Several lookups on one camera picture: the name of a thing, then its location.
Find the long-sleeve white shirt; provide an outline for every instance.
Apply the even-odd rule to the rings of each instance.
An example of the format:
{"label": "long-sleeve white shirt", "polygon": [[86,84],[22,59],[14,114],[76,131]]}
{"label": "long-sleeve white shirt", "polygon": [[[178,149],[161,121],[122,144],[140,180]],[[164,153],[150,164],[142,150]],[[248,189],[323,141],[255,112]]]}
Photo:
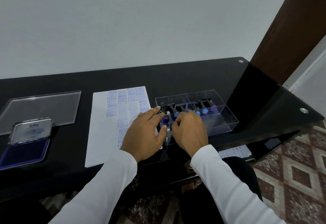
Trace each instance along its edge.
{"label": "long-sleeve white shirt", "polygon": [[[209,189],[225,223],[285,224],[234,175],[212,145],[199,149],[190,165]],[[133,156],[116,151],[50,224],[107,224],[122,191],[136,174]]]}

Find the clear plastic box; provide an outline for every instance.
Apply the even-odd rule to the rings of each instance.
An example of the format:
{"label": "clear plastic box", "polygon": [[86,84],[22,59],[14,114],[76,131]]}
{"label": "clear plastic box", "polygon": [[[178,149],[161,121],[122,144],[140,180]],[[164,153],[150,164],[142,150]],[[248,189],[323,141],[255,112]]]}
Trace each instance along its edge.
{"label": "clear plastic box", "polygon": [[215,90],[155,98],[155,103],[165,113],[160,126],[168,126],[166,145],[170,144],[171,125],[181,111],[192,110],[200,115],[208,136],[232,131],[239,123]]}

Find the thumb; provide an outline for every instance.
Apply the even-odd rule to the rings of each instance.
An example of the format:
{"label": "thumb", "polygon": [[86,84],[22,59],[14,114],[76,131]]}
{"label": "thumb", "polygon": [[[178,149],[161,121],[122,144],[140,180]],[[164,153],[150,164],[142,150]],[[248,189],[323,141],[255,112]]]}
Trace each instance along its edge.
{"label": "thumb", "polygon": [[159,144],[163,144],[166,135],[168,134],[168,128],[166,125],[162,126],[160,132],[156,136],[156,140]]}

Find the paper on lower shelf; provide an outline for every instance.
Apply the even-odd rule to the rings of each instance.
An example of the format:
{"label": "paper on lower shelf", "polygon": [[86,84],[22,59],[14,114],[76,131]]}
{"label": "paper on lower shelf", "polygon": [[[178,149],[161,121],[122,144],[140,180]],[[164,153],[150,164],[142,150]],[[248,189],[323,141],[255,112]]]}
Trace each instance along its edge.
{"label": "paper on lower shelf", "polygon": [[246,145],[238,146],[235,148],[226,149],[218,152],[221,158],[236,156],[240,158],[246,158],[251,156],[251,151],[247,148]]}
{"label": "paper on lower shelf", "polygon": [[85,167],[103,164],[121,147],[128,127],[150,104],[145,87],[93,93]]}

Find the black pants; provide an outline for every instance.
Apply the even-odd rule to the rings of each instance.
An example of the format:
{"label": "black pants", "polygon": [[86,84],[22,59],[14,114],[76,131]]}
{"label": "black pants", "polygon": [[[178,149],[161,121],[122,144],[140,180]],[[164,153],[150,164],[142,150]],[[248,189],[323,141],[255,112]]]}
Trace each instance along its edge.
{"label": "black pants", "polygon": [[[223,161],[262,200],[257,177],[251,166],[239,157],[228,157],[224,158]],[[185,224],[224,223],[211,193],[203,183],[196,189],[186,191],[182,195],[180,200],[180,213]]]}

